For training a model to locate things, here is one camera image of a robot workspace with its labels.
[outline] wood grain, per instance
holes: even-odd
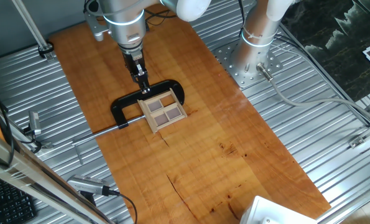
[[[113,126],[110,104],[138,89],[117,43],[95,41],[86,24],[51,41],[92,131]],[[97,139],[138,223],[239,223],[256,195],[312,218],[330,208],[189,24],[151,27],[144,54],[150,83],[182,84],[188,117],[156,134],[143,119]]]

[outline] crack in wood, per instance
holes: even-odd
[[[171,183],[171,185],[172,185],[172,187],[173,187],[173,189],[174,189],[174,191],[177,193],[177,195],[180,197],[180,199],[182,200],[182,202],[186,205],[186,207],[187,207],[187,209],[189,210],[189,212],[193,215],[193,217],[195,217],[195,219],[198,221],[198,219],[197,219],[197,217],[196,217],[196,215],[190,210],[190,207],[189,207],[189,205],[183,200],[183,198],[182,198],[182,196],[180,196],[180,194],[178,193],[178,191],[177,191],[177,189],[175,188],[175,186],[173,185],[173,183],[172,183],[172,181],[171,181],[171,179],[170,179],[170,177],[166,174],[166,176],[167,176],[167,178],[168,178],[168,180],[170,181],[170,183]]]
[[[229,207],[229,210],[230,210],[230,212],[233,214],[233,216],[237,219],[237,220],[239,220],[239,217],[237,217],[237,215],[235,214],[235,212],[233,211],[233,208],[232,208],[232,206],[230,205],[230,203],[228,202],[228,207]]]
[[[164,141],[164,143],[165,143],[168,147],[170,147],[170,146],[168,145],[168,143],[165,141],[165,139],[162,137],[161,133],[159,133],[159,134],[160,134],[160,138]]]

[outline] metal rod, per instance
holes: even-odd
[[[131,123],[133,123],[135,121],[139,121],[140,119],[145,118],[145,117],[146,117],[145,115],[142,115],[140,117],[130,119],[128,121],[128,124],[131,124]],[[90,141],[90,140],[92,140],[92,139],[94,139],[94,138],[96,138],[98,136],[101,136],[103,134],[109,133],[110,131],[114,131],[115,129],[118,129],[118,126],[117,125],[115,125],[115,126],[113,126],[111,128],[108,128],[108,129],[99,131],[97,133],[89,134],[89,135],[87,135],[85,137],[82,137],[82,138],[80,138],[78,140],[75,140],[75,141],[72,142],[72,145],[73,146],[78,146],[78,145],[83,144],[83,143],[86,143],[86,142],[88,142],[88,141]]]
[[[47,50],[49,48],[47,42],[45,41],[44,37],[38,30],[36,24],[34,23],[33,19],[31,18],[28,10],[26,9],[25,5],[23,4],[22,0],[12,0],[13,4],[15,5],[16,9],[21,14],[24,22],[28,26],[29,30],[33,34],[35,40],[37,41],[38,45],[42,47],[42,50]]]

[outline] keyboard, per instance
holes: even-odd
[[[32,197],[0,179],[0,223],[25,223],[35,216]]]

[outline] metal bracket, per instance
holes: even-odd
[[[351,142],[349,142],[349,145],[352,147],[352,149],[356,148],[358,145],[361,145],[364,143],[364,139],[362,137],[357,137]]]
[[[255,74],[245,74],[243,70],[236,68],[232,62],[231,62],[231,55],[233,53],[233,50],[237,47],[238,40],[226,44],[222,47],[217,48],[214,51],[214,55],[219,61],[220,64],[222,64],[223,68],[233,77],[234,81],[240,86],[240,89],[246,88],[249,85],[261,80],[264,78],[261,72],[255,73]],[[279,72],[282,70],[283,65],[280,63],[279,59],[276,58],[276,56],[269,51],[268,53],[268,64],[266,66],[266,69],[271,74],[275,72]]]
[[[104,32],[109,32],[110,30],[108,29],[107,26],[99,24],[98,20],[94,15],[91,15],[89,12],[84,12],[85,20],[88,23],[93,37],[97,41],[102,41],[103,40],[103,33]]]

